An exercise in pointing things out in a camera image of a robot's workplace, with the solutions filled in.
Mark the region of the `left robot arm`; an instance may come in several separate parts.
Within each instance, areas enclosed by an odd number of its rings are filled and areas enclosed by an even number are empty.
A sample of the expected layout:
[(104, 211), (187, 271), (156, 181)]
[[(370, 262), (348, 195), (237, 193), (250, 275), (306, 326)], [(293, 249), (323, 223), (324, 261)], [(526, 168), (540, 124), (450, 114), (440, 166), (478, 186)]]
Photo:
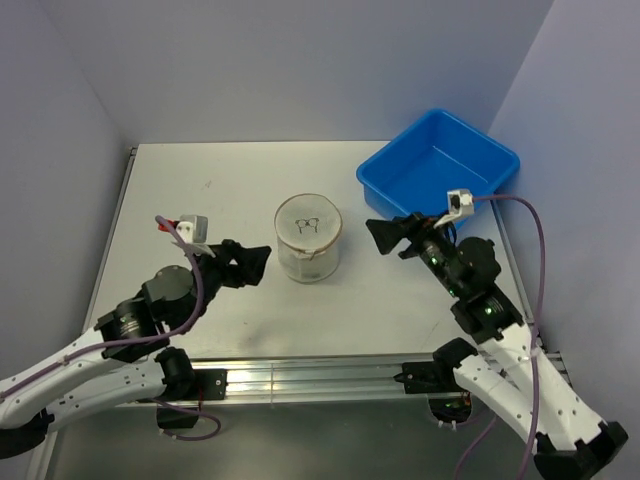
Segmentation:
[(268, 246), (229, 239), (207, 245), (190, 268), (162, 268), (61, 352), (3, 380), (2, 458), (113, 406), (188, 398), (196, 373), (186, 352), (171, 346), (170, 332), (187, 332), (221, 288), (258, 285), (270, 254)]

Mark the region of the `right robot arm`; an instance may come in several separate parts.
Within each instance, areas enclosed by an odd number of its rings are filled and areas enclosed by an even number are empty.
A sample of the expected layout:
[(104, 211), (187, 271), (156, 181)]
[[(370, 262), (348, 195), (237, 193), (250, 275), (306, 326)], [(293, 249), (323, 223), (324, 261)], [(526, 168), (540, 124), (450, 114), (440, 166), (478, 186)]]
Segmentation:
[(457, 239), (454, 228), (419, 213), (365, 223), (379, 252), (401, 241), (399, 256), (420, 259), (454, 298), (464, 331), (432, 355), (428, 380), (481, 400), (525, 442), (545, 479), (591, 479), (628, 440), (572, 389), (539, 350), (532, 329), (496, 279), (501, 266), (489, 239)]

